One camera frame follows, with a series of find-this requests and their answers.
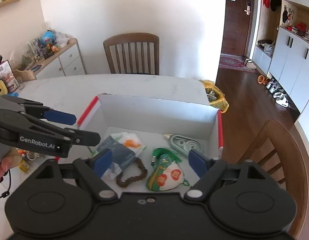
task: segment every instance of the black cord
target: black cord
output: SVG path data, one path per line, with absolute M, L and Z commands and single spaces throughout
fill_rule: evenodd
M 5 191 L 4 193 L 1 194 L 0 199 L 8 197 L 10 195 L 9 191 L 10 191 L 10 188 L 11 188 L 11 173 L 10 173 L 10 170 L 8 170 L 8 172 L 9 172 L 9 187 L 8 187 L 7 191 Z

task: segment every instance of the wooden floor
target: wooden floor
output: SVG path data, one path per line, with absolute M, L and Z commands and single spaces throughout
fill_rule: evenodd
M 304 158 L 309 159 L 302 139 L 294 126 L 297 118 L 295 112 L 278 105 L 265 86 L 257 83 L 258 76 L 259 74 L 256 73 L 219 68 L 216 86 L 225 94 L 230 105 L 228 111 L 222 114 L 223 159 L 229 163 L 237 163 L 269 118 L 279 121 L 290 131 Z M 255 156 L 254 160 L 260 160 L 272 149 L 273 146 L 268 142 L 260 152 L 256 153 L 258 156 Z M 273 158 L 272 165 L 277 163 L 278 160 Z M 309 176 L 309 161 L 305 163 Z M 304 230 L 299 239 L 309 240 L 309 207 Z

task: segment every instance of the chair backrest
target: chair backrest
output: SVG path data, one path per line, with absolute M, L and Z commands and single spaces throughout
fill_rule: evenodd
M 285 182 L 286 190 L 296 200 L 297 214 L 290 227 L 289 234 L 297 239 L 302 230 L 308 207 L 308 178 L 300 149 L 289 131 L 276 120 L 267 120 L 238 163 L 251 159 L 252 154 L 258 150 L 267 139 L 271 141 L 274 150 L 257 163 L 263 166 L 275 154 L 278 155 L 280 162 L 268 169 L 267 172 L 272 175 L 280 168 L 283 170 L 284 178 L 278 180 L 278 183 L 282 184 Z
M 146 71 L 145 68 L 145 52 L 144 52 L 144 45 L 147 44 L 147 62 L 148 62 L 148 71 Z M 151 68 L 151 55 L 150 55 L 150 43 L 153 43 L 153 50 L 154 50 L 154 68 Z M 103 42 L 103 47 L 106 52 L 109 68 L 112 74 L 116 73 L 113 58 L 111 55 L 111 50 L 110 47 L 114 46 L 115 54 L 116 54 L 116 59 L 117 59 L 117 67 L 119 73 L 128 73 L 127 70 L 127 60 L 126 60 L 126 50 L 125 47 L 128 47 L 128 58 L 129 58 L 129 67 L 130 67 L 130 72 L 129 73 L 148 73 L 148 74 L 154 74 L 159 75 L 159 37 L 150 33 L 127 33 L 127 34 L 121 34 L 117 36 L 113 36 Z M 140 64 L 139 64 L 139 53 L 138 51 L 141 52 L 141 69 L 140 69 Z M 135 62 L 135 69 L 134 71 L 133 68 L 133 61 Z

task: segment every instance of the cardboard box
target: cardboard box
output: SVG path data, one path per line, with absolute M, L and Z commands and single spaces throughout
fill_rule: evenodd
M 171 101 L 157 98 L 101 94 L 96 96 L 78 120 L 81 130 L 98 132 L 101 141 L 110 134 L 119 132 L 135 133 L 147 149 L 139 156 L 148 170 L 151 166 L 152 151 L 158 147 L 169 147 L 164 134 L 180 134 L 194 138 L 203 146 L 203 154 L 208 157 L 220 157 L 223 148 L 220 111 L 214 107 L 194 103 Z M 96 147 L 90 147 L 91 153 Z M 184 159 L 181 163 L 185 179 L 190 185 L 199 177 Z M 135 164 L 125 171 L 123 180 L 139 175 Z M 127 188 L 120 188 L 114 180 L 102 179 L 118 195 L 125 192 L 149 192 L 146 179 L 135 182 Z M 179 185 L 170 190 L 185 193 L 189 187 Z

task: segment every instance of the white wall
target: white wall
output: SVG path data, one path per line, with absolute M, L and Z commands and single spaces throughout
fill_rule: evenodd
M 52 29 L 78 39 L 87 72 L 110 73 L 103 41 L 129 32 L 160 38 L 160 74 L 215 80 L 225 0 L 41 0 Z
M 11 50 L 20 50 L 28 41 L 40 36 L 44 29 L 40 0 L 20 0 L 1 7 L 0 55 L 4 60 L 8 59 Z

